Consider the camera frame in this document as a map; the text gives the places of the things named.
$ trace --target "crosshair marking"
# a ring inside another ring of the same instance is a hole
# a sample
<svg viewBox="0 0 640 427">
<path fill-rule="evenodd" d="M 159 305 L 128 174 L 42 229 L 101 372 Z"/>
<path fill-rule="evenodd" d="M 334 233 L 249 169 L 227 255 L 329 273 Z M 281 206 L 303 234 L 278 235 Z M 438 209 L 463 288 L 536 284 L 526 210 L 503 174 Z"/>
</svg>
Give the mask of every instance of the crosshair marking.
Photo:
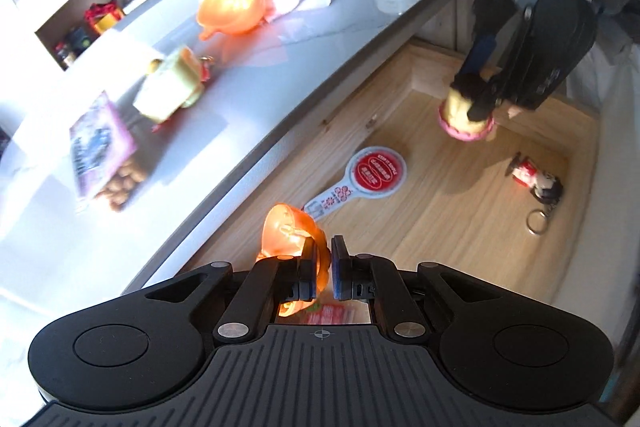
<svg viewBox="0 0 640 427">
<path fill-rule="evenodd" d="M 314 331 L 313 333 L 309 333 L 309 334 L 313 335 L 317 339 L 320 339 L 321 341 L 324 341 L 325 339 L 328 339 L 331 335 L 333 335 L 333 333 L 329 333 L 329 331 L 327 331 L 327 330 L 318 330 L 318 331 Z"/>
</svg>

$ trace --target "marble countertop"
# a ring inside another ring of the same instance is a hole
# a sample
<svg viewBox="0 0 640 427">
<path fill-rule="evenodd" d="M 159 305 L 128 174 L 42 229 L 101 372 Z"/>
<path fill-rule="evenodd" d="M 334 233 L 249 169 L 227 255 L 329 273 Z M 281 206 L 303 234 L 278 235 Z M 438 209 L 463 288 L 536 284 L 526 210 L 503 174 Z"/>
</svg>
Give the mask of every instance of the marble countertop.
<svg viewBox="0 0 640 427">
<path fill-rule="evenodd" d="M 199 1 L 149 0 L 79 57 L 16 133 L 0 164 L 0 304 L 32 318 L 26 330 L 7 319 L 5 331 L 28 340 L 52 319 L 172 276 L 322 112 L 447 0 L 334 0 L 207 42 Z M 205 94 L 159 134 L 136 131 L 157 164 L 123 212 L 77 212 L 69 127 L 102 90 L 125 107 L 149 61 L 182 44 L 217 60 Z"/>
</svg>

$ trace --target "white countertop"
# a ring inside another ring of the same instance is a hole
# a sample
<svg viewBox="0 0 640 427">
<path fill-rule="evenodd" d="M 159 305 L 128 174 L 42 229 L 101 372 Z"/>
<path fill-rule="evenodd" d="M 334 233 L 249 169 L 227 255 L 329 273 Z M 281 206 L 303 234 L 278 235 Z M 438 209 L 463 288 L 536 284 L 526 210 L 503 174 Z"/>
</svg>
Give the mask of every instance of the white countertop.
<svg viewBox="0 0 640 427">
<path fill-rule="evenodd" d="M 28 333 L 13 328 L 27 339 L 37 325 L 114 298 L 132 281 L 142 285 L 203 216 L 216 213 L 219 201 L 266 151 L 351 74 L 354 64 L 380 51 L 436 2 L 334 0 L 328 8 L 294 12 L 249 35 L 200 42 L 194 20 L 198 1 L 149 0 L 140 15 L 106 32 L 85 52 L 66 72 L 62 88 L 52 89 L 18 130 L 15 140 L 22 150 L 14 148 L 0 164 L 5 331 L 12 331 L 11 307 L 35 315 Z M 123 212 L 90 206 L 76 213 L 68 128 L 101 90 L 120 99 L 149 60 L 180 44 L 218 59 L 205 94 L 172 126 L 149 138 L 158 165 Z M 2 346 L 0 371 L 7 363 Z M 2 399 L 0 385 L 0 410 L 10 391 Z M 1 416 L 0 425 L 5 425 Z"/>
</svg>

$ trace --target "small jar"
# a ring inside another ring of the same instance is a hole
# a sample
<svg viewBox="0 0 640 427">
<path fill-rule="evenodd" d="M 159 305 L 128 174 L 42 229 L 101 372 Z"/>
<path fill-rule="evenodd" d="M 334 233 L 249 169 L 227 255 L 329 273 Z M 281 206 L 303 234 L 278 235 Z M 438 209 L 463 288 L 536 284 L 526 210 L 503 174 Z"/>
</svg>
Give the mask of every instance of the small jar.
<svg viewBox="0 0 640 427">
<path fill-rule="evenodd" d="M 76 54 L 69 47 L 69 45 L 66 44 L 66 42 L 62 41 L 56 45 L 56 56 L 58 57 L 60 63 L 62 63 L 65 70 L 67 70 L 71 66 L 71 64 L 76 61 L 77 58 Z"/>
</svg>

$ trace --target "ridged texture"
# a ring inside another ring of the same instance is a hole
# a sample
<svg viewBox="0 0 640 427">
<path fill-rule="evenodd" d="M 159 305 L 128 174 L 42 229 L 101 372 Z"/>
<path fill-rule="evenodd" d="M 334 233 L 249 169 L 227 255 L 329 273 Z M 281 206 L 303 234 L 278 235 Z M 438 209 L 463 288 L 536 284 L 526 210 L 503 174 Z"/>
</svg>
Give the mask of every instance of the ridged texture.
<svg viewBox="0 0 640 427">
<path fill-rule="evenodd" d="M 329 336 L 315 335 L 325 330 Z M 376 327 L 270 326 L 250 344 L 221 347 L 183 393 L 137 412 L 91 414 L 58 404 L 29 427 L 614 427 L 592 406 L 524 415 L 453 387 L 427 350 Z"/>
</svg>

